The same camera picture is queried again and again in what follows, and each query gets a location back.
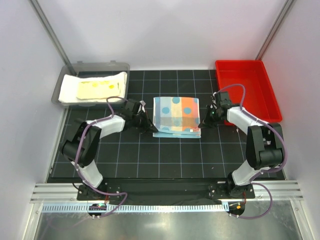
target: clear plastic tray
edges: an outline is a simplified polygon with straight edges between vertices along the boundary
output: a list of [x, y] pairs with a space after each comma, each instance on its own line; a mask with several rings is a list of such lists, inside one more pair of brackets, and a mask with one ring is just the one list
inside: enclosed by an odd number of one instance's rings
[[[82, 63], [78, 62], [72, 64], [76, 76], [79, 78], [91, 78], [91, 77], [107, 77], [116, 75], [120, 72], [127, 73], [127, 81], [125, 86], [124, 98], [127, 98], [128, 86], [129, 86], [129, 74], [130, 66], [124, 62], [95, 62], [95, 63]], [[81, 103], [62, 103], [59, 101], [59, 95], [61, 90], [61, 85], [64, 79], [64, 76], [68, 74], [71, 75], [68, 67], [65, 65], [62, 67], [58, 80], [56, 82], [51, 101], [54, 104], [58, 104], [63, 108], [81, 108], [81, 107], [103, 107], [107, 103], [104, 102], [81, 102]], [[121, 108], [124, 105], [124, 101], [112, 102], [111, 106], [113, 108]]]

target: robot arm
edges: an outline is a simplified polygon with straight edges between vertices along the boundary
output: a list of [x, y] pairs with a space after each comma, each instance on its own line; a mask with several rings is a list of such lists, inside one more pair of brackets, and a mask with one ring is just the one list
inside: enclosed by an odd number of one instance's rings
[[[85, 180], [93, 187], [99, 190], [104, 190], [103, 176], [99, 172], [94, 161], [99, 141], [113, 133], [125, 131], [131, 127], [139, 128], [142, 133], [156, 133], [158, 130], [149, 119], [143, 101], [135, 101], [129, 99], [125, 107], [115, 114], [113, 118], [96, 122], [87, 131], [82, 144], [81, 154], [78, 160], [79, 171]], [[71, 126], [70, 134], [66, 136], [61, 153], [62, 155], [75, 164], [75, 158], [80, 143], [80, 137], [83, 134], [85, 127], [95, 121], [83, 121], [76, 119]]]
[[[212, 96], [212, 104], [207, 105], [206, 116], [199, 128], [212, 128], [218, 122], [227, 120], [247, 134], [246, 160], [227, 176], [227, 191], [231, 198], [239, 197], [248, 189], [252, 178], [261, 171], [276, 168], [284, 160], [283, 146], [275, 134], [266, 126], [244, 114], [245, 108], [233, 104], [228, 92], [218, 92]], [[283, 138], [278, 123], [268, 123]]]

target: light blue fabric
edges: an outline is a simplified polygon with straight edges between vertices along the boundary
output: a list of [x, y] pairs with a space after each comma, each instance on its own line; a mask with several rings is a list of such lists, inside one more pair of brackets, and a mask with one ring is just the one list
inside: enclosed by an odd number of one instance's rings
[[199, 99], [193, 98], [190, 106], [189, 103], [190, 98], [186, 99], [186, 97], [155, 97], [153, 99], [153, 124], [159, 132], [154, 133], [153, 136], [156, 138], [201, 138], [201, 130], [198, 129], [200, 123]]

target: white cable clip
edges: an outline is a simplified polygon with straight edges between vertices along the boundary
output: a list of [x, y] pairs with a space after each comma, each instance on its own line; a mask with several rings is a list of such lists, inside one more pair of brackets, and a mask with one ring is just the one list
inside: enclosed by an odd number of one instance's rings
[[141, 100], [140, 103], [141, 103], [142, 107], [144, 107], [146, 105], [145, 101], [143, 101], [143, 100]]

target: yellow cloth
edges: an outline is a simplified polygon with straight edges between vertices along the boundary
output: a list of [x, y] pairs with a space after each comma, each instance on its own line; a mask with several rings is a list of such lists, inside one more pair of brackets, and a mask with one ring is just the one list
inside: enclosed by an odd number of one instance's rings
[[76, 98], [106, 99], [110, 96], [119, 96], [120, 89], [117, 81], [82, 81], [78, 83]]

